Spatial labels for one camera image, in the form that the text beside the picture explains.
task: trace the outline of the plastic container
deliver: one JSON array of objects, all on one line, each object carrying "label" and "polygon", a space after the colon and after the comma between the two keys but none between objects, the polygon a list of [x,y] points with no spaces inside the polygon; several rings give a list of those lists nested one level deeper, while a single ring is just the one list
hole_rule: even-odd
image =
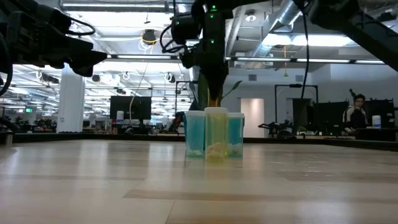
[{"label": "plastic container", "polygon": [[205,112],[187,111],[185,113],[184,125],[187,157],[203,157],[205,138]]},{"label": "plastic container", "polygon": [[373,128],[381,128],[381,116],[372,116]]},{"label": "plastic container", "polygon": [[229,157],[243,157],[243,113],[229,113]]},{"label": "plastic container", "polygon": [[226,108],[205,108],[206,113],[206,160],[223,161],[228,148],[228,111]]},{"label": "plastic container", "polygon": [[123,124],[123,123],[124,123],[124,111],[117,111],[116,124]]}]

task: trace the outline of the fluorescent light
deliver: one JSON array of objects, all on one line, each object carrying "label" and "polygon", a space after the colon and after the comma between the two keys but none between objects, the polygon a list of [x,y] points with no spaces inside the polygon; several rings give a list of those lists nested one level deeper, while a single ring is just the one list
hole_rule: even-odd
[{"label": "fluorescent light", "polygon": [[14,88],[14,87],[10,87],[9,90],[13,93],[19,93],[19,94],[23,94],[23,95],[27,95],[28,91],[23,90],[21,88]]},{"label": "fluorescent light", "polygon": [[86,104],[100,104],[101,102],[99,101],[86,101]]},{"label": "fluorescent light", "polygon": [[355,63],[384,65],[384,62],[379,60],[357,60]]},{"label": "fluorescent light", "polygon": [[50,103],[50,102],[44,102],[46,105],[51,105],[51,106],[58,106],[58,104],[56,104],[56,103]]},{"label": "fluorescent light", "polygon": [[25,106],[8,106],[8,105],[4,105],[3,107],[10,108],[10,109],[25,109]]},{"label": "fluorescent light", "polygon": [[[308,44],[309,46],[319,47],[342,47],[347,45],[351,39],[342,35],[309,35]],[[307,40],[305,35],[297,35],[293,38],[292,45],[305,46]]]},{"label": "fluorescent light", "polygon": [[101,41],[131,41],[131,40],[141,40],[141,37],[94,37],[93,39],[95,40],[101,40]]},{"label": "fluorescent light", "polygon": [[263,45],[290,45],[290,37],[288,35],[268,34],[262,41]]},{"label": "fluorescent light", "polygon": [[171,56],[160,56],[160,55],[118,55],[118,58],[122,59],[171,59]]},{"label": "fluorescent light", "polygon": [[161,4],[90,4],[90,3],[65,3],[63,7],[164,7]]},{"label": "fluorescent light", "polygon": [[241,62],[289,62],[289,58],[254,58],[254,57],[238,57],[237,61]]},{"label": "fluorescent light", "polygon": [[[307,62],[305,58],[298,58],[297,62]],[[315,63],[349,63],[349,60],[339,60],[339,59],[310,59],[310,62]]]}]

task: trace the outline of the person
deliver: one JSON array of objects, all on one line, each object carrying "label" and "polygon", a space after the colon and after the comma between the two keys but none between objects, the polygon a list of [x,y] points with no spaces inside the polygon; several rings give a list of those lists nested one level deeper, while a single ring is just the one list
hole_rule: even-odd
[{"label": "person", "polygon": [[364,95],[355,95],[354,105],[349,106],[343,113],[343,122],[348,133],[353,133],[358,128],[366,128],[368,126],[366,112],[363,110],[365,100]]}]

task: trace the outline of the monitor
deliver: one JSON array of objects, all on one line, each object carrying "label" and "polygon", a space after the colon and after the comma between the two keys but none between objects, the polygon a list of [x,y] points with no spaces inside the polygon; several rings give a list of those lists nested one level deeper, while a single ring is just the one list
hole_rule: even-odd
[{"label": "monitor", "polygon": [[90,127],[90,121],[83,121],[83,128]]},{"label": "monitor", "polygon": [[[109,117],[116,119],[118,111],[124,112],[124,119],[129,119],[129,106],[133,96],[112,96],[111,111]],[[150,120],[152,98],[150,96],[136,96],[131,105],[131,119]]]}]

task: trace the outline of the wooden floor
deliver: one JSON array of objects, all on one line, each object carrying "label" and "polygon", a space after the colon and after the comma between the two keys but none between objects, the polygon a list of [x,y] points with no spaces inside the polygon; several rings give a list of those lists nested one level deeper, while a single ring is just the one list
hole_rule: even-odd
[{"label": "wooden floor", "polygon": [[398,153],[246,144],[186,159],[172,142],[0,149],[0,224],[398,223]]}]

